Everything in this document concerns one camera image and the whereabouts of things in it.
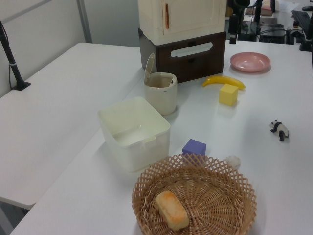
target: keyboard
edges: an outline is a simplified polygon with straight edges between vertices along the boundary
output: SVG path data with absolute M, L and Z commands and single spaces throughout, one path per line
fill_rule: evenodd
M 299 21 L 299 26 L 303 32 L 307 35 L 309 31 L 310 16 L 307 12 L 303 11 L 291 11 L 295 21 Z

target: bread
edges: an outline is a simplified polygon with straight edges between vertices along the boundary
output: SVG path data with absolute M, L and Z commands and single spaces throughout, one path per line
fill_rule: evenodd
M 156 197 L 155 203 L 160 215 L 170 229 L 177 231 L 188 226 L 187 212 L 172 192 L 162 192 Z

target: woven basket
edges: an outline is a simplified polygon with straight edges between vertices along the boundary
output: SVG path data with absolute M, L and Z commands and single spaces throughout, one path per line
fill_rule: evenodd
M 185 207 L 189 225 L 174 232 L 163 221 L 155 197 L 171 191 Z M 244 235 L 256 216 L 248 180 L 231 166 L 201 155 L 175 155 L 146 169 L 135 184 L 132 203 L 146 235 Z

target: white plastic container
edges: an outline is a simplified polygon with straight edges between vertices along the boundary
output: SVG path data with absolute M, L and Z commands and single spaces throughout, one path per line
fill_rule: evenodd
M 177 103 L 177 78 L 168 72 L 151 73 L 155 54 L 148 59 L 144 90 L 145 99 L 161 114 L 168 115 L 174 112 Z
M 126 171 L 168 156 L 171 125 L 144 98 L 115 103 L 98 117 L 109 149 Z
M 224 32 L 227 0 L 138 0 L 139 24 L 154 45 Z

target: white cup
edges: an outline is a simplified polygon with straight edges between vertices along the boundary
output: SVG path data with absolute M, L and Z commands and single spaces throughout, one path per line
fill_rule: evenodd
M 161 114 L 171 114 L 177 103 L 177 78 L 167 72 L 151 73 L 155 55 L 152 53 L 148 59 L 144 90 L 145 99 Z

